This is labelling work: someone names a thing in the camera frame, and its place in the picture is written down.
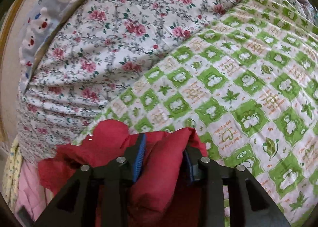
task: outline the red fabric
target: red fabric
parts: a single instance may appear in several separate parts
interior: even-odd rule
[[[138,134],[130,135],[122,122],[100,122],[92,140],[87,137],[81,146],[58,145],[55,158],[39,162],[40,183],[56,194],[80,165],[105,165],[122,156],[137,137]],[[197,226],[200,190],[177,180],[186,145],[207,156],[205,145],[190,127],[174,133],[146,133],[146,140],[143,171],[129,193],[130,226]]]

